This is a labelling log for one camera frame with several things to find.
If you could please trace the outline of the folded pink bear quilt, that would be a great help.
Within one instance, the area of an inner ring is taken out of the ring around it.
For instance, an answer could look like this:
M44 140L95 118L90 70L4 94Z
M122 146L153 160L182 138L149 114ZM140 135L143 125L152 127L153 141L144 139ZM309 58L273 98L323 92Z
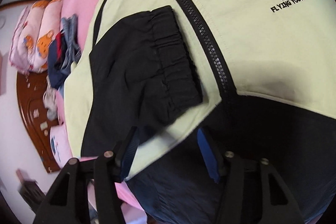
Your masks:
M25 7L15 27L9 63L22 74L48 68L49 46L60 32L62 0L40 0Z

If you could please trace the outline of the stack of folded dark clothes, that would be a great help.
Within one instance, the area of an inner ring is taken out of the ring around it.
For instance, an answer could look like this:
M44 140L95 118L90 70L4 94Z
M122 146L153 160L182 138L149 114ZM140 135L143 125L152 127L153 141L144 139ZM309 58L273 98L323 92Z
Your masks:
M62 30L49 46L48 75L52 88L59 90L71 74L71 65L81 58L77 40L77 15L61 19Z

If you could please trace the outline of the green and black hooded jacket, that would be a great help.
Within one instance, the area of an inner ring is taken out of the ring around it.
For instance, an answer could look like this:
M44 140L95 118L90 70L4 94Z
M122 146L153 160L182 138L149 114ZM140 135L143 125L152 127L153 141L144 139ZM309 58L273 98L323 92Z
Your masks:
M99 0L65 82L74 156L132 129L125 181L163 223L215 223L197 131L266 158L304 222L335 197L335 0Z

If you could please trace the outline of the wooden headboard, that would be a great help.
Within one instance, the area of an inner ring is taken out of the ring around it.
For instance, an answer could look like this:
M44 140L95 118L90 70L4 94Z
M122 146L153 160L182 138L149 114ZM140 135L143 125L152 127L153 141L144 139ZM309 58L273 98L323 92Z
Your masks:
M50 129L58 120L47 118L43 94L47 90L47 73L17 73L17 100L24 127L47 173L60 170L50 145Z

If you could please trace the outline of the white cloth bundle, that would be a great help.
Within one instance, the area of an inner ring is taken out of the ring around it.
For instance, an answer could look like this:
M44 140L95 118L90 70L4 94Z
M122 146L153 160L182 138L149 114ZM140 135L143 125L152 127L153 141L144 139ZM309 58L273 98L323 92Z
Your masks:
M58 107L56 103L56 89L50 84L50 79L47 76L47 88L43 94L43 104L47 109L47 118L50 121L54 121L58 118Z

